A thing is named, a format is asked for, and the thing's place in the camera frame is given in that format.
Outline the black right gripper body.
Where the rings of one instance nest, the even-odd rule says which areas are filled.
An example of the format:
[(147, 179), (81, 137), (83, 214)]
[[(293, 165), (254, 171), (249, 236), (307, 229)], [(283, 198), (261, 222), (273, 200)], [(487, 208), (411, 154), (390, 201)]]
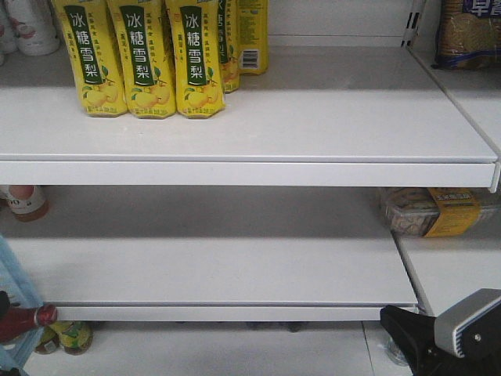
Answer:
[(406, 356), (413, 375), (500, 375), (500, 350), (483, 357), (457, 358), (436, 347)]

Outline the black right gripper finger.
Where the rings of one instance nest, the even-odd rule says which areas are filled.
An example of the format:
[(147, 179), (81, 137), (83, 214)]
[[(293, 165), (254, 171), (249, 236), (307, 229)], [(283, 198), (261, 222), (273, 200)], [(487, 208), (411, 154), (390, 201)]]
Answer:
[(411, 368), (423, 368), (428, 349), (434, 348), (433, 316), (386, 305), (380, 311), (380, 323), (402, 351)]

